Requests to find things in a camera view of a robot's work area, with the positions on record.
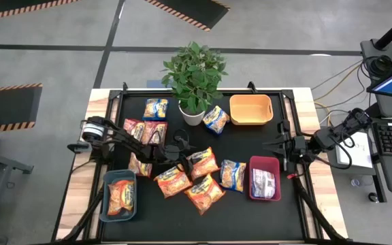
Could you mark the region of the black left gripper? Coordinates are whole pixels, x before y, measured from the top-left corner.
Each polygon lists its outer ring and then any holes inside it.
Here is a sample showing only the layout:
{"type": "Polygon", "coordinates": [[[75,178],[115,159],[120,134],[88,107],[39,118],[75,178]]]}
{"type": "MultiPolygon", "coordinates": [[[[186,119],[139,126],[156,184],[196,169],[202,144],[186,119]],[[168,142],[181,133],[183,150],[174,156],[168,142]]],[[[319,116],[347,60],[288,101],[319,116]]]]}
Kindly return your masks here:
{"type": "Polygon", "coordinates": [[[189,169],[193,169],[193,162],[190,156],[183,155],[183,148],[177,144],[149,144],[151,149],[151,159],[157,165],[178,165],[178,169],[188,174],[189,169]]]}

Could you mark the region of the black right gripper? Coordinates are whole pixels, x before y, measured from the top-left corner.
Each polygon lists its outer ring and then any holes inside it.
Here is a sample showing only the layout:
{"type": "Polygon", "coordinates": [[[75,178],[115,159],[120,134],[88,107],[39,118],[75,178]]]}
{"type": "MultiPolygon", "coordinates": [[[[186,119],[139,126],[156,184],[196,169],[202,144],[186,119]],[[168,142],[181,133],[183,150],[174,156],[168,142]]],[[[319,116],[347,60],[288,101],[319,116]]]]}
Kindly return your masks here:
{"type": "Polygon", "coordinates": [[[303,135],[298,135],[286,140],[285,136],[281,135],[276,139],[263,142],[263,145],[279,145],[282,144],[284,148],[266,148],[272,154],[284,157],[287,163],[311,163],[314,160],[312,152],[308,149],[309,141],[303,135]]]}

